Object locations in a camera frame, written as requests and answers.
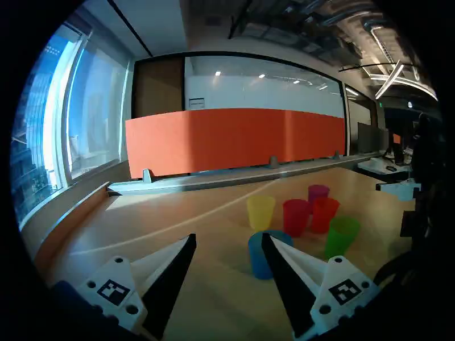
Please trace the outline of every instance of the orange partition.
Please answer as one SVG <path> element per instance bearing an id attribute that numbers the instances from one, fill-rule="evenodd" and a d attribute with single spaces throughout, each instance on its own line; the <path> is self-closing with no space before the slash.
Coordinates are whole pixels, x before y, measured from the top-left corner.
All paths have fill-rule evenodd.
<path id="1" fill-rule="evenodd" d="M 275 109 L 177 111 L 127 120 L 132 178 L 315 159 L 345 153 L 343 118 Z"/>
<path id="2" fill-rule="evenodd" d="M 400 135 L 394 134 L 394 143 L 400 144 L 402 142 L 402 137 Z"/>

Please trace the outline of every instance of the glass wall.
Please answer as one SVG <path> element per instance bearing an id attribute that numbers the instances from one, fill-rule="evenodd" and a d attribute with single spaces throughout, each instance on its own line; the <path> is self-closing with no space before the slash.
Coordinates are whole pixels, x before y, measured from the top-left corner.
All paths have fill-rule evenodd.
<path id="1" fill-rule="evenodd" d="M 67 117 L 71 179 L 118 159 L 126 65 L 88 41 L 77 64 Z"/>
<path id="2" fill-rule="evenodd" d="M 360 92 L 346 86 L 348 98 L 349 128 L 350 128 L 350 155 L 359 153 L 358 149 L 358 124 L 378 127 L 376 103 Z"/>
<path id="3" fill-rule="evenodd" d="M 340 83 L 310 70 L 248 57 L 187 57 L 185 109 L 219 108 L 345 115 Z"/>
<path id="4" fill-rule="evenodd" d="M 79 20 L 83 30 L 64 24 L 51 37 L 18 105 L 10 182 L 19 223 L 83 173 L 119 160 L 130 54 L 98 34 L 104 28 Z"/>

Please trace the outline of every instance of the plastic cup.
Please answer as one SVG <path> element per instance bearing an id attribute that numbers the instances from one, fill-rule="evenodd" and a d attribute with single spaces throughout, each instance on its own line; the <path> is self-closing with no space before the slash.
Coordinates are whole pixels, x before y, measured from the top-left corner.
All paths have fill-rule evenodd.
<path id="1" fill-rule="evenodd" d="M 336 217 L 330 221 L 329 235 L 325 244 L 325 256 L 342 256 L 359 233 L 360 223 L 351 217 Z"/>
<path id="2" fill-rule="evenodd" d="M 305 230 L 309 217 L 309 203 L 291 199 L 283 204 L 283 230 L 291 237 L 299 237 Z"/>
<path id="3" fill-rule="evenodd" d="M 251 270 L 253 275 L 260 280 L 269 280 L 273 278 L 273 273 L 268 266 L 266 256 L 262 251 L 262 235 L 264 233 L 268 233 L 290 246 L 293 246 L 293 243 L 291 236 L 278 230 L 261 231 L 250 237 L 250 240 L 248 241 L 248 250 L 250 251 Z"/>
<path id="4" fill-rule="evenodd" d="M 252 196 L 248 198 L 246 206 L 251 228 L 256 232 L 268 229 L 274 213 L 275 198 Z"/>
<path id="5" fill-rule="evenodd" d="M 313 212 L 313 204 L 316 198 L 327 198 L 329 196 L 330 188 L 325 185 L 311 185 L 308 187 L 308 202 Z"/>
<path id="6" fill-rule="evenodd" d="M 314 233 L 326 233 L 329 224 L 338 210 L 340 203 L 332 198 L 316 198 L 313 204 L 313 220 L 311 231 Z"/>

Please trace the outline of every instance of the wooden table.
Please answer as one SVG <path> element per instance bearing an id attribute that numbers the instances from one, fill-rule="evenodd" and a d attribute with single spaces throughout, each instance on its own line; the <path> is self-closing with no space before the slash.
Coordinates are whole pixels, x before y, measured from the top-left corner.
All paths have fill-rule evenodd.
<path id="1" fill-rule="evenodd" d="M 361 231 L 345 256 L 368 276 L 410 247 L 400 238 L 400 202 L 375 190 L 378 180 L 342 168 L 267 182 L 191 192 L 109 197 L 68 238 L 48 276 L 78 285 L 115 255 L 131 261 L 196 233 L 197 248 L 165 337 L 171 340 L 291 340 L 291 325 L 273 280 L 251 274 L 246 200 L 276 198 L 272 229 L 282 229 L 282 203 L 307 198 L 307 187 L 324 184 L 341 205 L 337 215 L 355 217 Z M 323 257 L 326 235 L 306 231 L 295 247 Z"/>

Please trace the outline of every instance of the ceiling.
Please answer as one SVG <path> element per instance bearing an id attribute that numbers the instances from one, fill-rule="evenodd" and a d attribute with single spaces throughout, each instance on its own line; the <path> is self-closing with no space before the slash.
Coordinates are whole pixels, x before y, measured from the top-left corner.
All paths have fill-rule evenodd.
<path id="1" fill-rule="evenodd" d="M 296 51 L 295 58 L 283 58 L 296 63 L 300 59 L 301 64 L 307 65 L 304 55 L 311 56 L 330 67 L 331 72 L 325 73 L 332 77 L 338 75 L 337 78 L 343 81 L 355 80 L 358 89 L 368 96 L 379 90 L 398 61 L 409 64 L 400 72 L 401 79 L 430 86 L 428 76 L 413 49 L 398 33 L 393 22 L 371 0 L 114 2 L 154 56 L 191 50 L 191 39 L 204 39 L 204 35 L 210 35 L 210 38 L 216 36 L 219 51 L 241 51 L 223 47 L 237 38 L 249 38 L 252 44 L 255 41 L 258 45 L 267 42 Z M 118 36 L 136 58 L 149 57 L 107 0 L 88 0 L 84 7 Z M 195 29 L 195 18 L 201 19 L 203 32 Z M 230 36 L 231 28 L 235 29 Z M 345 68 L 371 64 L 375 65 L 343 71 Z M 306 79 L 310 75 L 299 77 Z M 426 106 L 437 106 L 430 95 L 408 85 L 394 83 L 384 96 L 404 97 L 415 102 L 422 101 Z"/>
<path id="2" fill-rule="evenodd" d="M 339 70 L 366 66 L 356 73 L 365 87 L 376 93 L 396 62 L 405 65 L 399 77 L 430 86 L 415 52 L 391 20 L 371 0 L 189 0 L 190 14 L 204 16 L 206 25 L 232 16 L 238 22 L 232 39 L 239 36 L 271 41 L 308 53 Z M 437 106 L 427 93 L 394 83 L 384 96 L 407 97 Z"/>

